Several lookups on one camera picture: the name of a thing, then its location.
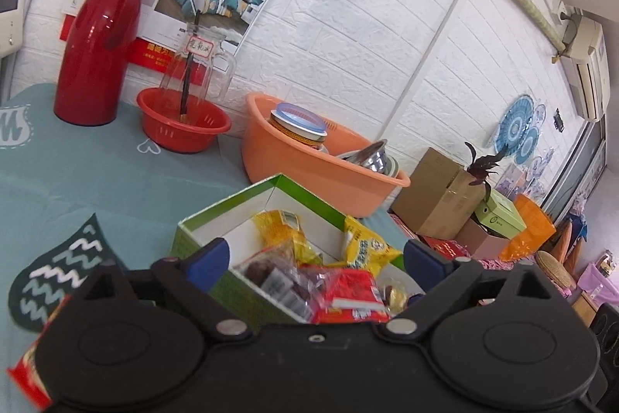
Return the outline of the steel bowl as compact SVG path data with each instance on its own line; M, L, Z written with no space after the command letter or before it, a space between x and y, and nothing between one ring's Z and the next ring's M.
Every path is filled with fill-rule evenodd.
M338 158L374 173L395 177L400 166L395 157L386 152L386 146L387 140L383 138L363 149L339 154Z

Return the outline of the teal tablecloth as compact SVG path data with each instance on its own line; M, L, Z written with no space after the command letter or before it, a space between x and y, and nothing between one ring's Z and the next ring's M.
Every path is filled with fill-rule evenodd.
M53 114L56 88L31 86L5 105L31 126L27 142L1 152L1 366L16 364L34 332L9 314L9 287L28 265L96 217L130 269L168 255L177 223L250 184L239 139L205 152L157 151L142 113L124 104L103 127L77 127Z

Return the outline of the blue decorative wall plate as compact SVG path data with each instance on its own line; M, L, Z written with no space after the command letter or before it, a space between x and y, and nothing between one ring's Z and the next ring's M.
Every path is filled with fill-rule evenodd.
M494 138L494 149L504 156L513 155L523 142L533 120L534 101L530 95L520 95L504 113Z

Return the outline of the orange plastic bag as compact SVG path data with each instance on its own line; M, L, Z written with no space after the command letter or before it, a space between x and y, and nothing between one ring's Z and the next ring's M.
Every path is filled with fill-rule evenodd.
M526 228L512 238L498 255L498 259L504 262L517 261L534 255L556 232L547 214L529 197L520 194L514 204Z

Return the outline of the clear glass pitcher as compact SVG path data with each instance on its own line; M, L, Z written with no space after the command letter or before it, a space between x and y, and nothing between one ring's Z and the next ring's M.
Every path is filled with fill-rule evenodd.
M196 22L188 23L158 88L180 93L180 112L189 95L212 101L223 98L236 70L236 59L224 49L224 34Z

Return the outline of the white air conditioner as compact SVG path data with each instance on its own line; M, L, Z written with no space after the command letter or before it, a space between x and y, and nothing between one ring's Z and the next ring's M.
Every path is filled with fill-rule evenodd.
M566 18L566 50L560 63L572 92L576 111L588 122L603 119L610 102L609 60L602 25L581 14Z

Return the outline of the red chips bag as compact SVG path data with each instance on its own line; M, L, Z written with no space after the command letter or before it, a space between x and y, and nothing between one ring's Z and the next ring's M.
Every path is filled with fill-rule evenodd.
M25 350L14 367L6 369L9 378L40 412L51 405L51 399L41 381L36 363L34 362L34 354L47 327L53 323L53 320L60 314L71 298L71 295L65 296L60 305L51 314L50 319L44 324L43 330L37 339L34 340L34 343Z

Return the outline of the brown cardboard box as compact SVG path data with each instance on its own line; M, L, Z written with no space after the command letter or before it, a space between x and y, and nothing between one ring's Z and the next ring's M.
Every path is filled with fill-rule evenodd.
M456 161L428 148L390 210L413 233L454 239L486 195L486 187Z

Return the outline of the round tin blue lid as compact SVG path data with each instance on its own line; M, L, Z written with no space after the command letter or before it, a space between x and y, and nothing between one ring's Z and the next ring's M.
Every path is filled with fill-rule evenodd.
M277 104L268 121L288 137L318 150L328 135L326 123L321 117L291 103Z

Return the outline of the green carton box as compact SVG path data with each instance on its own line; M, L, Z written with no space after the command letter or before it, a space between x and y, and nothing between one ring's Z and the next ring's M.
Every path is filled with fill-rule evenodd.
M479 203L474 215L484 228L507 239L514 238L527 227L514 203L494 189Z

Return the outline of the orange plastic basin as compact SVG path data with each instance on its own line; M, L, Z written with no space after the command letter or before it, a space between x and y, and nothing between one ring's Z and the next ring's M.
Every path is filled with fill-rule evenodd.
M367 138L340 123L327 122L326 152L286 136L268 121L279 103L271 95L246 95L249 119L241 156L250 181L283 173L340 212L358 218L370 216L389 195L410 185L402 170L389 177L340 159L344 152L370 145Z

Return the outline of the red checkered snack pack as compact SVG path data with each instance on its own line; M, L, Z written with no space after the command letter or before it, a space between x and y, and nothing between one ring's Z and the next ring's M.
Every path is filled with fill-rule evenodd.
M311 324L384 323L390 319L376 281L369 271L308 266Z

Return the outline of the green cardboard box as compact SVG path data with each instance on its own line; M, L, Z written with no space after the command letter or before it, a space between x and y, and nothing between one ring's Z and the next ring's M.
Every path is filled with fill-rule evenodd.
M262 240L252 218L255 214L272 210L296 214L309 245L322 257L322 265L301 267L349 268L342 260L344 219L348 215L284 175L250 185L180 221L171 253L186 259L212 240L223 238L230 247L229 269L211 288L210 296L253 328L277 323L311 324L303 323L301 318L261 293L234 269L262 251ZM406 274L403 255L383 268L374 281L390 319L406 308L409 299L421 290Z

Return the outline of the orange yellow snack bag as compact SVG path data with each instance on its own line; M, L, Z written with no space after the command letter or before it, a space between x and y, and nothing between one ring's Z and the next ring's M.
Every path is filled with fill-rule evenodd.
M300 218L283 210L264 211L252 218L263 249L276 249L297 266L322 265L322 257L311 248L301 228Z

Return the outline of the red thermos jug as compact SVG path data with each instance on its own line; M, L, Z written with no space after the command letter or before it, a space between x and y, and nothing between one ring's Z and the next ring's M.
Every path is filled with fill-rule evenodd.
M78 126L116 117L142 0L85 0L71 25L53 112Z

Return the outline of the small red plastic basket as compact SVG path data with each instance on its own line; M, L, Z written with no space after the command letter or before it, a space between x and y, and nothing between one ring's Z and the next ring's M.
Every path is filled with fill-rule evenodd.
M217 135L232 127L231 118L217 105L189 95L187 111L180 112L180 93L146 88L137 95L142 127L160 147L183 154L205 151Z

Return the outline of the dark red potted plant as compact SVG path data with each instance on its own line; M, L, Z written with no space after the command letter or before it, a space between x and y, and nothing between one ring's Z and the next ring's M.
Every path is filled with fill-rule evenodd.
M467 173L473 177L470 182L472 187L483 187L485 190L485 196L482 200L487 201L491 195L491 185L487 181L490 174L494 174L494 169L498 166L499 162L507 155L509 146L504 145L497 153L487 154L484 156L477 156L477 151L474 145L470 142L465 142L465 146L468 148L471 154L471 163L466 169Z

